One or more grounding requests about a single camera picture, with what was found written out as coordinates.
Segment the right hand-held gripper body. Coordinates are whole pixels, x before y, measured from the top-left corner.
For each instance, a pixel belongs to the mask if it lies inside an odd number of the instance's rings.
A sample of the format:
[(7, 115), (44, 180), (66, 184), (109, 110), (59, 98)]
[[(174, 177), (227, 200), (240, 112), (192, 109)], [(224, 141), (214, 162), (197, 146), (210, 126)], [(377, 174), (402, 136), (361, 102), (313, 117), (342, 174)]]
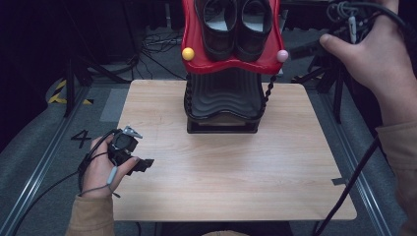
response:
[(360, 0), (331, 0), (327, 16), (331, 21), (328, 33), (349, 43), (359, 43), (370, 31), (379, 12), (375, 3)]

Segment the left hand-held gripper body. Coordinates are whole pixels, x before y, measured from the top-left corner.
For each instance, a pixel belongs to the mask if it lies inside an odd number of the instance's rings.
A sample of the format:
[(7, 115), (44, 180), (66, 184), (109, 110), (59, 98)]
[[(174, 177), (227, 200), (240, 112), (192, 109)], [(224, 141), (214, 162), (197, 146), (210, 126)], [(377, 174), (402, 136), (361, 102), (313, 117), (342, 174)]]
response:
[(124, 129), (118, 129), (113, 136), (108, 148), (109, 159), (116, 165), (120, 166), (132, 156), (135, 150), (138, 139), (143, 136), (135, 131), (130, 126)]

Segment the black leather shoe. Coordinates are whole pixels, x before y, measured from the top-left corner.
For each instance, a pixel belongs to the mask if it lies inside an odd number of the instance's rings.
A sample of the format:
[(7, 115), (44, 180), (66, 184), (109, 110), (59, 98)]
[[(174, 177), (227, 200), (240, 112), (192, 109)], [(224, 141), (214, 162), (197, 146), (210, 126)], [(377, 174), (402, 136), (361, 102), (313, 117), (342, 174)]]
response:
[(194, 0), (194, 7), (207, 58), (212, 61), (227, 60), (234, 48), (236, 0)]
[(257, 61), (264, 52), (272, 29), (269, 0), (241, 0), (237, 24), (235, 56), (244, 62)]

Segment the red and black shoe rack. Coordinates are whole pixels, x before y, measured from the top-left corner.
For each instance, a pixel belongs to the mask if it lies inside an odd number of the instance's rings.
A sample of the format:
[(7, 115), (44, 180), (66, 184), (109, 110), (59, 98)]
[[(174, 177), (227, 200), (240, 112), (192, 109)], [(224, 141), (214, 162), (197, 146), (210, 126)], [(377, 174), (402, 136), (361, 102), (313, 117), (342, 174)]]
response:
[(187, 132), (255, 133), (266, 111), (276, 75), (285, 61), (279, 28), (280, 0), (269, 0), (272, 29), (261, 57), (244, 62), (234, 48), (227, 60), (212, 61), (203, 46), (194, 0), (182, 0), (185, 29), (182, 60), (187, 71), (184, 109)]

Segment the person's left hand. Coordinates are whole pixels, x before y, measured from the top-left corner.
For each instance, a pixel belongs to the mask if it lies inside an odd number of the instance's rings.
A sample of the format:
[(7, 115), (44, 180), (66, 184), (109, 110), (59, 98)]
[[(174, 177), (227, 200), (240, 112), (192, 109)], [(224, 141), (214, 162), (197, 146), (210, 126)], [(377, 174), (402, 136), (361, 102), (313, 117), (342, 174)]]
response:
[(129, 158), (117, 170), (110, 183), (108, 178), (114, 168), (114, 164), (108, 158), (108, 145), (113, 140), (110, 135), (105, 140), (102, 137), (92, 141), (90, 147), (92, 151), (92, 161), (90, 162), (83, 179), (83, 188), (80, 196), (90, 199), (101, 199), (110, 197), (117, 189), (124, 176), (130, 172), (139, 162), (139, 158), (134, 156)]

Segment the person's right hand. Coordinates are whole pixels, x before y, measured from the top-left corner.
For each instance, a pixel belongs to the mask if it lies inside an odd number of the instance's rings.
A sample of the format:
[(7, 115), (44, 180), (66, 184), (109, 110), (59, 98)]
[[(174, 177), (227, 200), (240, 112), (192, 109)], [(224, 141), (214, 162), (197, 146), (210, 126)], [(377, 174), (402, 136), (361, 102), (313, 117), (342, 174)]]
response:
[(320, 44), (376, 97), (386, 126), (417, 121), (417, 78), (402, 33), (388, 16), (377, 16), (369, 34), (349, 44), (324, 34)]

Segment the black metal stand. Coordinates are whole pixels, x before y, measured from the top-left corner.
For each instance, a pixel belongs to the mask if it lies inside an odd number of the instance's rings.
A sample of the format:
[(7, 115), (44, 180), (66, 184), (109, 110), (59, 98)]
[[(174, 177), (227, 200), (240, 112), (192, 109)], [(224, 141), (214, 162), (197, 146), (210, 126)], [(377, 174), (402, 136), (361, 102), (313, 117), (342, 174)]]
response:
[(75, 112), (76, 106), (81, 103), (76, 100), (75, 80), (78, 80), (82, 87), (90, 87), (93, 83), (89, 68), (93, 68), (99, 75), (110, 79), (116, 84), (129, 84), (130, 81), (122, 79), (114, 72), (105, 69), (96, 62), (89, 50), (89, 46), (85, 42), (83, 34), (80, 32), (77, 23), (71, 14), (71, 11), (68, 9), (68, 5), (65, 3), (65, 0), (59, 1), (69, 18), (69, 23), (65, 24), (67, 30), (64, 34), (64, 39), (68, 47), (68, 58), (65, 70), (67, 84), (67, 105), (65, 117), (69, 117)]
[(315, 90), (318, 93), (328, 93), (331, 88), (333, 92), (332, 114), (335, 121), (340, 124), (340, 109), (343, 92), (344, 69), (340, 62), (332, 56), (314, 56), (308, 67), (308, 73), (303, 76), (295, 76), (292, 84), (304, 85), (310, 81), (317, 81)]

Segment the person's dark clothing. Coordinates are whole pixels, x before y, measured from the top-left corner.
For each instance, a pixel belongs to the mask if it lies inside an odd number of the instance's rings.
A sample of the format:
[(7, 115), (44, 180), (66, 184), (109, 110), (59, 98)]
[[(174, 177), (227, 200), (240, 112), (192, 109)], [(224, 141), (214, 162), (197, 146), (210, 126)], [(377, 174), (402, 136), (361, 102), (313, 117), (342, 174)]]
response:
[(160, 236), (293, 236), (287, 221), (275, 222), (171, 222)]

